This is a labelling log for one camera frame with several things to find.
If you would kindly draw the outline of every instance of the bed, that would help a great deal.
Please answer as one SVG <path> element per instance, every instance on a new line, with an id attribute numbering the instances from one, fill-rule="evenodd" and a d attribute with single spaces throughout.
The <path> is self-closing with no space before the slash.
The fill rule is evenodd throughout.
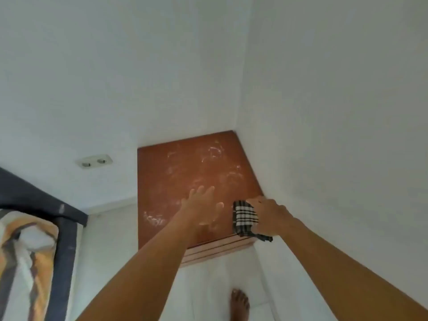
<path id="1" fill-rule="evenodd" d="M 87 220 L 82 211 L 0 168 L 0 321 L 68 321 Z"/>

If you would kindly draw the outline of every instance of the checkered cloth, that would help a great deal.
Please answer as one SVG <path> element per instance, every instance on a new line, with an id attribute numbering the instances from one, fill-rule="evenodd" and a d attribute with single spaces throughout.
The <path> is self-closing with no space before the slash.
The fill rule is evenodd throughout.
<path id="1" fill-rule="evenodd" d="M 233 202 L 233 232 L 240 237 L 257 237 L 262 241 L 272 242 L 274 238 L 251 232 L 251 227 L 259 223 L 254 207 L 245 200 Z"/>

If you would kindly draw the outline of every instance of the white wall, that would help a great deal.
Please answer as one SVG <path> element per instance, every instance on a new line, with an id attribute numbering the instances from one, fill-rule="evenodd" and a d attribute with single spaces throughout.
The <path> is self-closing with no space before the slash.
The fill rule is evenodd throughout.
<path id="1" fill-rule="evenodd" d="M 251 2 L 1 0 L 0 167 L 80 209 L 136 196 L 137 147 L 234 128 Z"/>
<path id="2" fill-rule="evenodd" d="M 267 196 L 428 307 L 426 9 L 428 0 L 254 0 L 237 132 Z M 278 255 L 274 268 L 288 270 L 282 248 L 258 249 L 264 269 Z M 305 287 L 303 270 L 291 273 Z M 331 318 L 317 295 L 313 313 Z"/>
<path id="3" fill-rule="evenodd" d="M 80 243 L 71 320 L 137 251 L 136 204 L 89 217 Z"/>

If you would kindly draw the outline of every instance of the white tile floor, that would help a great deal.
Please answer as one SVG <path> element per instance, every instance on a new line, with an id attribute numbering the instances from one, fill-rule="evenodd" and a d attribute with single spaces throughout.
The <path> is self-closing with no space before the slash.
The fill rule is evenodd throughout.
<path id="1" fill-rule="evenodd" d="M 250 321 L 274 321 L 253 247 L 181 268 L 161 321 L 229 321 L 228 301 L 233 288 L 248 295 Z"/>

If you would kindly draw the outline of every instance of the forearm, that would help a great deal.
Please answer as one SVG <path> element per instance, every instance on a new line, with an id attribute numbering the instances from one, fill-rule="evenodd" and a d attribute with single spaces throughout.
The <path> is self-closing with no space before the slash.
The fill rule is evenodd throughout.
<path id="1" fill-rule="evenodd" d="M 107 283 L 78 321 L 158 320 L 193 232 L 192 223 L 178 212 Z"/>
<path id="2" fill-rule="evenodd" d="M 281 224 L 288 245 L 339 321 L 428 320 L 428 311 L 291 217 Z"/>

